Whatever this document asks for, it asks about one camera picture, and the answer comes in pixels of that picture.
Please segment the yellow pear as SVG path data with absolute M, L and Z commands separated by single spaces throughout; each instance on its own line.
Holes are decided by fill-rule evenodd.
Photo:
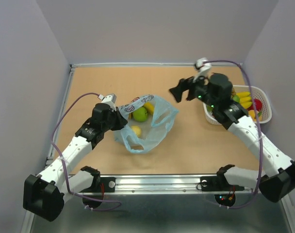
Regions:
M 131 129 L 133 130 L 133 132 L 136 134 L 137 137 L 141 137 L 142 134 L 142 129 L 139 126 L 131 126 Z

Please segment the blue plastic bag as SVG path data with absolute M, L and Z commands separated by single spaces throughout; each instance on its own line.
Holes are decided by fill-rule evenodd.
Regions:
M 137 122 L 132 113 L 146 102 L 154 105 L 154 114 L 148 113 L 145 122 Z M 127 125 L 114 132 L 116 142 L 123 144 L 127 151 L 135 154 L 145 154 L 158 146 L 172 129 L 178 109 L 171 103 L 157 95 L 143 95 L 136 97 L 132 102 L 118 107 L 122 116 L 128 121 Z M 131 126 L 139 126 L 142 129 L 141 137 L 137 137 Z

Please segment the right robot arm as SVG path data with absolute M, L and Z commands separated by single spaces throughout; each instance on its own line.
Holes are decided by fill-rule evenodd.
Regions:
M 188 91 L 187 100 L 198 99 L 210 106 L 214 118 L 233 135 L 237 136 L 259 159 L 257 171 L 227 165 L 218 170 L 215 183 L 220 189 L 231 185 L 248 187 L 271 202 L 278 202 L 295 189 L 295 160 L 279 150 L 261 132 L 248 111 L 232 99 L 233 85 L 224 74 L 211 77 L 192 76 L 180 79 L 177 86 L 169 89 L 176 102 Z

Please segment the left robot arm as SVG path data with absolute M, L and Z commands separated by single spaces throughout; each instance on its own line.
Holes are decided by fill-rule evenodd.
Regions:
M 85 166 L 71 178 L 68 173 L 96 147 L 107 131 L 120 130 L 126 124 L 111 100 L 96 104 L 92 116 L 78 129 L 59 158 L 38 175 L 29 175 L 25 180 L 23 208 L 52 222 L 70 197 L 85 189 L 99 191 L 101 199 L 96 200 L 96 205 L 101 205 L 105 201 L 104 185 L 97 169 Z

